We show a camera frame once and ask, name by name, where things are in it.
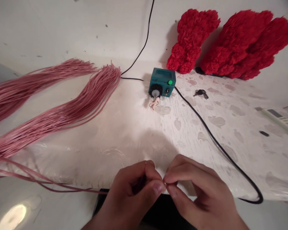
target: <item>finger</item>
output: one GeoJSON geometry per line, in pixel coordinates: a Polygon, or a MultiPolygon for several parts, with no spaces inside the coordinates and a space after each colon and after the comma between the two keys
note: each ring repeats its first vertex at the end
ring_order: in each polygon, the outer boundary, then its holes
{"type": "Polygon", "coordinates": [[[151,165],[150,161],[141,161],[131,166],[127,166],[118,171],[116,178],[120,183],[134,183],[139,177],[145,174],[146,165],[151,165]]]}
{"type": "Polygon", "coordinates": [[[179,180],[190,180],[208,196],[215,197],[220,189],[220,179],[190,163],[185,163],[170,169],[163,178],[166,184],[172,184],[179,180]]]}
{"type": "Polygon", "coordinates": [[[211,168],[205,166],[204,164],[201,164],[201,163],[199,163],[199,162],[197,162],[197,161],[195,161],[195,160],[193,160],[193,159],[191,159],[189,157],[181,155],[181,154],[178,154],[178,155],[175,156],[175,158],[172,160],[172,162],[170,163],[169,167],[167,168],[166,172],[168,170],[170,170],[171,168],[174,168],[176,166],[182,165],[184,163],[190,163],[190,164],[200,168],[201,170],[209,173],[210,175],[215,176],[217,178],[220,178],[219,175],[213,169],[211,169],[211,168]]]}
{"type": "Polygon", "coordinates": [[[147,163],[145,167],[145,175],[148,181],[151,180],[162,180],[161,175],[157,172],[155,169],[155,164],[154,163],[147,163]]]}
{"type": "Polygon", "coordinates": [[[196,227],[196,223],[199,223],[202,210],[200,210],[177,186],[167,185],[166,189],[173,199],[179,214],[196,227]]]}
{"type": "Polygon", "coordinates": [[[141,207],[143,215],[153,206],[162,192],[165,191],[165,184],[162,180],[152,180],[134,197],[137,200],[137,206],[141,207]]]}

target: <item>black cable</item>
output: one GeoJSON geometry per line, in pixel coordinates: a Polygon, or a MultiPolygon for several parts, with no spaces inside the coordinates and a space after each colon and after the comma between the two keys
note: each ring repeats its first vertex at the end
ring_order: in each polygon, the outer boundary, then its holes
{"type": "MultiPolygon", "coordinates": [[[[124,73],[126,73],[128,70],[131,69],[131,67],[135,64],[135,62],[137,61],[137,59],[139,58],[139,56],[141,55],[143,49],[145,48],[146,46],[146,43],[147,43],[147,40],[148,40],[148,34],[149,34],[149,25],[150,25],[150,18],[151,18],[151,13],[153,12],[153,7],[154,7],[154,2],[155,0],[153,0],[153,3],[151,5],[151,10],[150,10],[150,14],[149,14],[149,19],[148,19],[148,29],[147,29],[147,37],[146,37],[146,41],[145,41],[145,44],[141,50],[141,52],[139,53],[139,55],[137,56],[137,58],[134,60],[134,62],[132,63],[132,65],[127,69],[125,70],[121,75],[123,75],[124,73]]],[[[122,79],[132,79],[132,80],[137,80],[137,78],[122,78],[122,79]]]]}
{"type": "MultiPolygon", "coordinates": [[[[140,54],[142,53],[143,49],[146,46],[147,40],[148,40],[148,34],[149,34],[149,24],[150,24],[150,17],[151,17],[151,13],[153,11],[153,6],[154,6],[154,2],[155,0],[153,0],[153,3],[151,5],[151,10],[150,10],[150,15],[149,15],[149,20],[148,20],[148,31],[147,31],[147,38],[145,41],[145,44],[141,50],[141,52],[139,53],[139,55],[137,56],[137,58],[135,59],[135,61],[132,63],[132,65],[126,70],[124,71],[121,75],[123,75],[124,73],[126,73],[129,69],[131,69],[131,67],[134,65],[134,63],[137,61],[137,59],[139,58],[140,54]]],[[[131,79],[131,80],[139,80],[139,81],[144,81],[142,79],[139,78],[123,78],[122,79],[131,79]]],[[[201,115],[199,115],[199,113],[193,108],[193,106],[182,96],[182,94],[179,92],[179,90],[177,89],[177,87],[175,86],[175,89],[177,91],[177,93],[179,94],[179,96],[189,105],[189,107],[194,111],[194,113],[198,116],[198,118],[201,120],[201,122],[203,123],[203,125],[205,126],[207,132],[209,133],[209,135],[211,136],[211,138],[214,140],[214,142],[218,145],[218,147],[223,151],[223,153],[226,155],[226,157],[231,161],[231,163],[236,167],[236,169],[248,180],[248,182],[254,187],[254,189],[256,190],[256,192],[258,193],[258,197],[259,200],[257,201],[250,201],[250,200],[246,200],[246,199],[242,199],[239,198],[240,200],[243,200],[247,203],[252,203],[252,204],[261,204],[263,202],[263,196],[262,193],[260,191],[260,189],[257,187],[257,185],[255,184],[255,182],[233,161],[233,159],[228,155],[228,153],[225,151],[225,149],[223,149],[223,147],[220,145],[220,143],[217,141],[217,139],[215,139],[215,137],[213,136],[213,134],[211,133],[210,129],[208,128],[207,124],[205,123],[205,121],[203,120],[203,118],[201,117],[201,115]]]]}
{"type": "Polygon", "coordinates": [[[246,199],[242,199],[239,198],[240,200],[243,200],[247,203],[252,203],[252,204],[261,204],[263,202],[263,196],[262,193],[260,191],[260,189],[257,187],[257,185],[255,184],[255,182],[234,162],[234,160],[228,155],[228,153],[225,151],[225,149],[223,149],[223,147],[220,145],[220,143],[217,141],[217,139],[215,139],[215,137],[213,136],[213,134],[211,133],[210,129],[208,128],[207,124],[205,123],[205,121],[203,120],[203,118],[201,117],[201,115],[199,115],[199,113],[193,108],[193,106],[183,97],[183,95],[179,92],[179,90],[177,89],[177,87],[175,86],[175,89],[177,91],[177,93],[179,94],[179,96],[190,106],[190,108],[194,111],[194,113],[198,116],[198,118],[201,120],[201,122],[203,123],[203,125],[205,126],[207,132],[209,133],[209,135],[211,136],[211,138],[214,140],[214,142],[218,145],[218,147],[223,151],[223,153],[227,156],[227,158],[231,161],[231,163],[236,167],[236,169],[239,170],[239,172],[249,181],[249,183],[254,187],[254,189],[256,190],[256,192],[258,193],[258,197],[259,200],[257,201],[249,201],[246,199]]]}

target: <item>white table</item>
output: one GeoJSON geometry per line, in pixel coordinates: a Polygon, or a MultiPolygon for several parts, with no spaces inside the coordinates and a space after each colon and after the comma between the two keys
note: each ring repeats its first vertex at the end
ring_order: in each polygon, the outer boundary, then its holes
{"type": "MultiPolygon", "coordinates": [[[[181,153],[213,168],[235,197],[256,200],[256,191],[223,156],[175,90],[170,98],[161,99],[157,111],[151,111],[150,76],[154,67],[162,65],[136,63],[124,77],[142,78],[145,82],[121,80],[98,117],[39,140],[13,156],[13,160],[57,182],[99,189],[110,188],[120,168],[142,160],[152,159],[164,176],[169,163],[181,153]]],[[[0,122],[0,135],[75,98],[88,78],[66,80],[32,96],[0,122]]],[[[288,200],[288,135],[254,109],[277,107],[247,81],[200,76],[195,71],[176,74],[176,78],[181,93],[202,115],[228,154],[258,185],[264,198],[288,200]],[[209,99],[193,97],[196,89],[206,90],[209,99]],[[270,136],[263,136],[260,130],[270,136]]],[[[0,168],[20,172],[6,164],[0,164],[0,168]]],[[[189,196],[194,195],[190,183],[180,186],[189,196]]]]}

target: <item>red fluffy object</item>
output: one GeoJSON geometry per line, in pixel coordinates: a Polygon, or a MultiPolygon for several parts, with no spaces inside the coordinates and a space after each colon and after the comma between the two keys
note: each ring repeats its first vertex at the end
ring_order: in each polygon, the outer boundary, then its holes
{"type": "Polygon", "coordinates": [[[247,58],[248,47],[255,43],[271,21],[270,11],[240,11],[229,18],[218,39],[200,63],[205,74],[229,75],[239,69],[236,64],[247,58]]]}
{"type": "Polygon", "coordinates": [[[230,78],[248,80],[260,74],[260,70],[274,62],[274,55],[288,45],[288,21],[275,18],[261,33],[258,40],[247,52],[249,55],[235,66],[230,78]]]}
{"type": "Polygon", "coordinates": [[[191,72],[200,56],[202,43],[220,22],[215,10],[198,12],[189,9],[185,12],[177,26],[178,42],[167,60],[167,69],[182,74],[191,72]]]}

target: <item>small machine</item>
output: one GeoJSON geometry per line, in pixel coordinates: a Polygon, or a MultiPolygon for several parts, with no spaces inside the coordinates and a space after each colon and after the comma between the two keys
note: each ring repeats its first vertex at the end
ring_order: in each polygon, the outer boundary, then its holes
{"type": "Polygon", "coordinates": [[[169,97],[176,84],[175,71],[154,68],[150,79],[149,95],[154,98],[169,97]]]}

